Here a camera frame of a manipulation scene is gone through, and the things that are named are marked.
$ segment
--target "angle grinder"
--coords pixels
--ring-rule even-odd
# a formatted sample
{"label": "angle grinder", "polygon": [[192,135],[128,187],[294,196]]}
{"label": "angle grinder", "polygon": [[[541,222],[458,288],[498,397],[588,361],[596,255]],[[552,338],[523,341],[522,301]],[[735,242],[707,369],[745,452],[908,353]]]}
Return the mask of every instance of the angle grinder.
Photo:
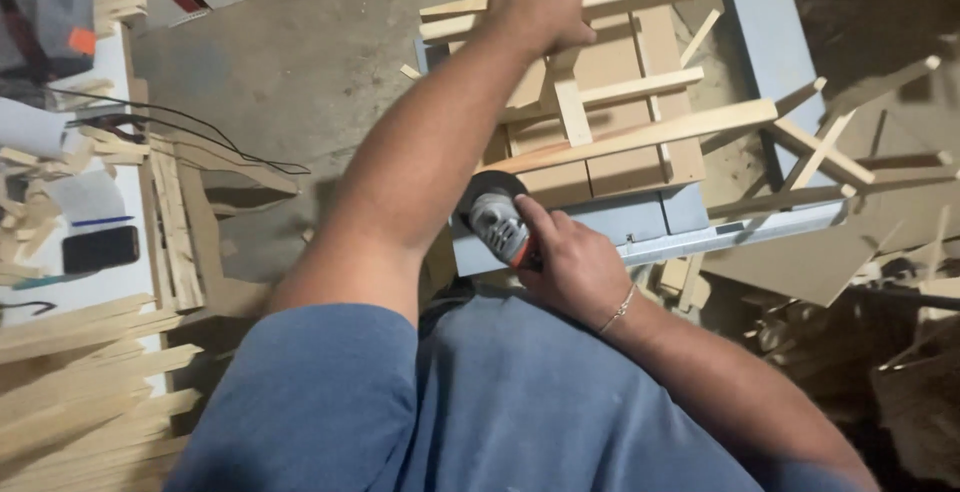
{"label": "angle grinder", "polygon": [[544,260],[537,241],[514,206],[514,198],[526,193],[526,186],[516,176],[484,171],[470,179],[454,216],[458,216],[498,260],[513,269],[540,272],[544,269]]}

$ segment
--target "grinder disc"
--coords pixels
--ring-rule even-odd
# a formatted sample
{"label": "grinder disc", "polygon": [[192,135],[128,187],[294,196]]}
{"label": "grinder disc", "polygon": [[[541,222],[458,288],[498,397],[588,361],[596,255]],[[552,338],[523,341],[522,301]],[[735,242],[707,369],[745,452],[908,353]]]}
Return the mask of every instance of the grinder disc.
{"label": "grinder disc", "polygon": [[500,194],[513,199],[526,193],[527,187],[517,176],[503,171],[484,171],[470,179],[466,191],[463,192],[460,203],[457,203],[457,208],[453,213],[460,218],[464,226],[473,230],[470,221],[471,209],[474,208],[477,198],[484,194]]}

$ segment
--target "blue t-shirt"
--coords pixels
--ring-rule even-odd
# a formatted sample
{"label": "blue t-shirt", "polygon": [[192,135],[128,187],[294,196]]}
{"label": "blue t-shirt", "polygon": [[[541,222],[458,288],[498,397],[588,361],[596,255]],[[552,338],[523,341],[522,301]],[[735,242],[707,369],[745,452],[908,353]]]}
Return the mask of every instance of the blue t-shirt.
{"label": "blue t-shirt", "polygon": [[422,342],[366,304],[274,314],[246,336],[166,490],[854,490],[748,473],[641,367],[517,297],[475,297]]}

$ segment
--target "person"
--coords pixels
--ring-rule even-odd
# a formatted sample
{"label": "person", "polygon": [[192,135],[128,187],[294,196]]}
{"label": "person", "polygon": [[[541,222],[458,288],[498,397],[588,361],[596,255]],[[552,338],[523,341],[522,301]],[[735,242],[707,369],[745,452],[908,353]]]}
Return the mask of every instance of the person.
{"label": "person", "polygon": [[592,43],[582,0],[489,0],[373,127],[236,351],[166,490],[876,490],[788,379],[636,291],[605,236],[529,197],[529,293],[420,326],[427,249],[527,68]]}

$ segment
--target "hand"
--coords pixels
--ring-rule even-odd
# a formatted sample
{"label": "hand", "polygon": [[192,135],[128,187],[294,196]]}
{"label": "hand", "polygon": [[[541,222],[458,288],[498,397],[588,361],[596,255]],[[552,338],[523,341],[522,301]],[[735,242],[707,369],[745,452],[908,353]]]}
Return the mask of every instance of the hand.
{"label": "hand", "polygon": [[543,272],[518,271],[520,282],[550,306],[599,330],[633,285],[617,249],[564,212],[548,213],[527,196],[516,196],[514,202],[543,256]]}
{"label": "hand", "polygon": [[596,41],[596,32],[583,21],[583,1],[488,0],[484,23],[504,29],[539,58]]}

